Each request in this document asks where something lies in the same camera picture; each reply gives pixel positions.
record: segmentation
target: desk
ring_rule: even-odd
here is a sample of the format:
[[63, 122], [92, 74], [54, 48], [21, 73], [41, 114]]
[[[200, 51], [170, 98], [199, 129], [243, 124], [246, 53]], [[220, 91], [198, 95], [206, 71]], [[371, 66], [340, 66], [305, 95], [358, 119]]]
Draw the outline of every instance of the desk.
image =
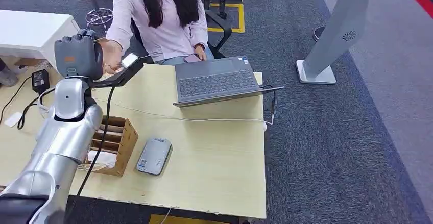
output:
[[[51, 70], [50, 79], [55, 79]], [[261, 83], [261, 74], [256, 73]], [[0, 89], [0, 104], [18, 86]], [[109, 89], [93, 92], [106, 110]], [[22, 111], [36, 97], [27, 83], [6, 111], [6, 118]], [[52, 97], [47, 97], [46, 104]], [[185, 122], [144, 115], [134, 108], [183, 118], [263, 119], [262, 97], [249, 97], [179, 109], [173, 66], [147, 64], [126, 86], [114, 91], [111, 115], [128, 118], [139, 139], [123, 177], [93, 173], [82, 196], [111, 201], [177, 208], [225, 215], [266, 218], [263, 123], [255, 121]], [[0, 185], [20, 173], [35, 146], [42, 117], [35, 107], [26, 116], [22, 131], [0, 125]], [[160, 176], [135, 170], [136, 162], [150, 137], [167, 138], [173, 150]], [[78, 170], [71, 188], [77, 193], [85, 172]]]

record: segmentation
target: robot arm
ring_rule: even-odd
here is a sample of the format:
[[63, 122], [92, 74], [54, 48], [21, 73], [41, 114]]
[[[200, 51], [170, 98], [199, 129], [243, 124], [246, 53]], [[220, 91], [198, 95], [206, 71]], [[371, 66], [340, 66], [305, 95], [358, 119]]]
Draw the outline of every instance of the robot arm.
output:
[[91, 88], [124, 85], [142, 67], [128, 69], [103, 81], [102, 49], [92, 30], [81, 30], [55, 43], [58, 82], [54, 104], [36, 136], [36, 147], [24, 170], [0, 194], [0, 219], [5, 223], [63, 223], [70, 186], [86, 158], [103, 111]]

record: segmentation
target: silver portable hard drive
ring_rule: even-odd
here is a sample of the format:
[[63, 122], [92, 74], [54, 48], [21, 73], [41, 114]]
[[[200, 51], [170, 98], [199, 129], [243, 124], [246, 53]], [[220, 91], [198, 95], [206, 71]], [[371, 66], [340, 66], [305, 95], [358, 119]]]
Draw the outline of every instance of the silver portable hard drive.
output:
[[137, 162], [137, 170], [152, 175], [159, 175], [167, 160], [172, 144], [167, 139], [151, 138]]

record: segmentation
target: robot finger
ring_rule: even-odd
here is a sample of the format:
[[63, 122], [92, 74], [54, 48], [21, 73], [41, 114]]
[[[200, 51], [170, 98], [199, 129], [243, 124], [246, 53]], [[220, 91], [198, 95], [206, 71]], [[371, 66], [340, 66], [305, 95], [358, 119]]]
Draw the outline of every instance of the robot finger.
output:
[[88, 29], [86, 35], [92, 39], [98, 39], [98, 35], [93, 29]]
[[83, 38], [83, 36], [81, 34], [75, 34], [74, 36], [72, 36], [72, 38], [74, 40], [81, 40]]
[[71, 40], [72, 40], [72, 38], [69, 37], [69, 36], [65, 36], [65, 37], [62, 38], [62, 41], [66, 42], [66, 43], [70, 42]]
[[78, 31], [77, 35], [84, 36], [84, 35], [86, 35], [86, 33], [87, 33], [87, 29], [80, 29], [80, 30]]

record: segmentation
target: power adapter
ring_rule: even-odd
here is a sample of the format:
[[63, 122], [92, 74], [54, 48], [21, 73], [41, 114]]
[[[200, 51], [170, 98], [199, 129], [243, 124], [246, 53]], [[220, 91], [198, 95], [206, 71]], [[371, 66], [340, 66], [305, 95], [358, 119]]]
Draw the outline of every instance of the power adapter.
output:
[[44, 70], [36, 71], [32, 73], [32, 89], [39, 95], [50, 88], [50, 76], [48, 72]]

